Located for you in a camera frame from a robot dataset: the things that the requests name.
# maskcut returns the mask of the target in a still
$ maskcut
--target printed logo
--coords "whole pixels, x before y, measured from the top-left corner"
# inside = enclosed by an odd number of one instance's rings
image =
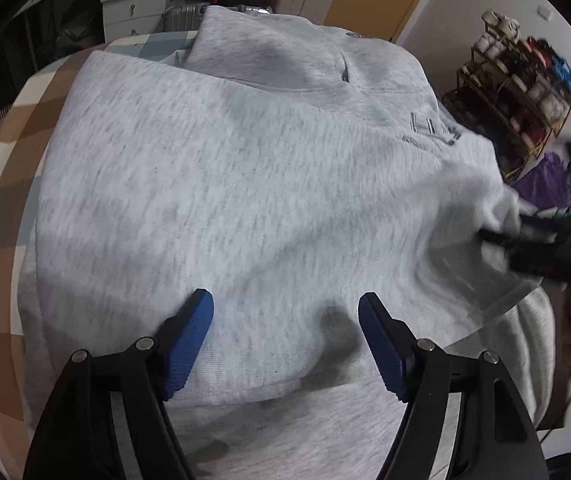
[[[409,127],[416,134],[441,140],[448,146],[454,146],[454,143],[461,138],[461,134],[455,128],[446,128],[443,124],[437,128],[432,119],[427,117],[421,120],[414,112],[409,115]]]

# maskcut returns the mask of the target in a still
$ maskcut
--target bed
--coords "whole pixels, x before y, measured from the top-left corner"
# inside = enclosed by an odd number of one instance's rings
[[[116,40],[108,52],[163,60],[190,49],[196,31]],[[91,49],[59,59],[32,76],[0,121],[0,470],[22,476],[29,447],[21,388],[23,332],[18,275],[36,214],[44,154],[65,98]]]

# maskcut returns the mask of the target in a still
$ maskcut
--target metal screw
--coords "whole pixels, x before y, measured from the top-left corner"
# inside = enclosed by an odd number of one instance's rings
[[[154,339],[151,337],[142,337],[136,342],[136,348],[139,350],[149,350],[154,346]]]
[[[488,363],[491,363],[493,365],[495,365],[499,362],[499,355],[496,354],[496,352],[492,352],[491,350],[486,350],[485,352],[483,352],[483,358]]]
[[[419,345],[419,348],[425,350],[426,352],[431,352],[437,347],[437,345],[435,345],[435,342],[430,339],[419,339],[417,341],[417,345]]]
[[[88,358],[88,353],[85,350],[76,350],[76,352],[72,354],[73,363],[82,363],[87,358]]]

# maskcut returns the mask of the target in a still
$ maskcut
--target shoe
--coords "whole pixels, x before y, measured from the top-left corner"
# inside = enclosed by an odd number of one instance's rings
[[[537,77],[536,82],[527,91],[527,96],[535,103],[538,103],[541,99],[543,99],[547,92],[548,87],[543,83],[540,77]]]
[[[532,66],[527,66],[525,69],[512,74],[511,79],[526,94],[536,82],[536,70]]]
[[[457,112],[459,112],[461,115],[465,113],[465,105],[461,101],[456,100],[453,104],[454,104],[454,109]]]
[[[474,44],[474,48],[483,54],[494,42],[494,38],[488,32],[484,32]]]
[[[506,89],[501,89],[501,91],[499,91],[498,98],[499,102],[496,106],[506,118],[510,118],[518,114],[521,109],[521,104],[512,92]]]
[[[505,50],[505,44],[502,43],[502,41],[497,40],[492,44],[492,46],[487,50],[485,54],[488,59],[494,59],[504,50]]]
[[[517,133],[538,127],[538,121],[534,117],[534,114],[526,107],[521,107],[521,109],[510,118],[510,124]]]
[[[488,92],[486,92],[486,95],[488,97],[488,100],[495,106],[495,107],[499,107],[499,105],[501,104],[501,99],[499,98],[499,95],[494,92],[493,90],[489,90]]]
[[[562,57],[553,56],[552,71],[571,94],[571,68],[569,67],[568,62]]]
[[[545,67],[550,68],[552,66],[552,59],[548,55],[548,53],[539,46],[537,40],[535,40],[532,36],[528,36],[527,44],[530,46],[532,53],[537,57],[539,62]]]
[[[474,61],[468,61],[465,65],[461,67],[461,72],[465,75],[470,75],[475,73],[479,69],[479,64]]]
[[[501,20],[499,21],[499,31],[503,32],[508,40],[516,43],[521,37],[520,30],[521,26],[517,20],[507,16],[501,17]]]
[[[561,57],[559,56],[559,54],[556,53],[556,51],[552,48],[552,45],[550,45],[550,43],[548,43],[548,40],[546,40],[545,38],[539,38],[538,40],[536,40],[536,43],[539,46],[539,49],[544,51],[550,58]]]
[[[562,102],[551,92],[539,103],[539,109],[543,112],[543,115],[550,121],[550,123],[556,123],[557,121],[560,121],[566,113],[568,113],[569,105]]]
[[[486,10],[482,15],[481,19],[488,23],[490,27],[498,27],[500,18],[496,12],[492,9]]]
[[[484,90],[491,90],[494,88],[494,80],[489,70],[481,70],[477,72],[477,78],[481,83],[481,88]]]
[[[519,48],[521,50],[523,50],[524,52],[527,52],[528,54],[532,52],[530,45],[528,45],[528,43],[527,43],[527,40],[524,40],[521,38],[521,40],[519,40],[517,42],[517,45],[519,46]]]
[[[522,72],[527,68],[527,63],[512,50],[506,49],[494,60],[499,70],[505,74]]]
[[[525,145],[530,150],[533,150],[545,140],[546,134],[547,133],[543,128],[534,127],[522,133],[521,138],[523,139]]]

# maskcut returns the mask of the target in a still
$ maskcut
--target white wall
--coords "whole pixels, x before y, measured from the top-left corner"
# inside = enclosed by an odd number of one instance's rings
[[[456,87],[455,72],[470,58],[470,46],[483,32],[481,14],[492,8],[515,18],[521,33],[547,38],[560,56],[571,66],[571,27],[555,9],[552,21],[546,22],[536,9],[547,0],[428,0],[417,7],[398,44],[414,54],[437,93]],[[571,118],[562,137],[571,136]]]

